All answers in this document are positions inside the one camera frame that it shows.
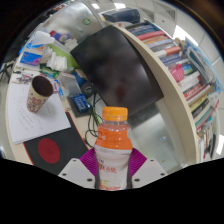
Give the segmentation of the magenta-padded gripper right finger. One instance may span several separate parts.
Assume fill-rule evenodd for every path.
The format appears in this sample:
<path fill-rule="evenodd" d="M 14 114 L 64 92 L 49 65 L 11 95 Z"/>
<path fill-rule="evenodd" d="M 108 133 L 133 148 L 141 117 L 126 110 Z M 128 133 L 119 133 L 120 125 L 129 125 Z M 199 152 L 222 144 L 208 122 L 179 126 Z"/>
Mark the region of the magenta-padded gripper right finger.
<path fill-rule="evenodd" d="M 135 189 L 167 176 L 167 172 L 154 159 L 147 159 L 137 149 L 133 149 L 128 162 L 128 188 Z"/>

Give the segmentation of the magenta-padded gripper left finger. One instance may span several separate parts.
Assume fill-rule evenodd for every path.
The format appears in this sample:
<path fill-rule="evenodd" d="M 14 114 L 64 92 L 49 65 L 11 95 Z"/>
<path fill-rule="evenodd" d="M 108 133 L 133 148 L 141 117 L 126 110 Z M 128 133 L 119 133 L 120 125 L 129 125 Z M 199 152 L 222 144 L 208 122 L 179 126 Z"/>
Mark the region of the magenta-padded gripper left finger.
<path fill-rule="evenodd" d="M 72 158 L 59 173 L 59 177 L 84 188 L 96 189 L 98 164 L 95 150 L 90 149 L 80 159 Z"/>

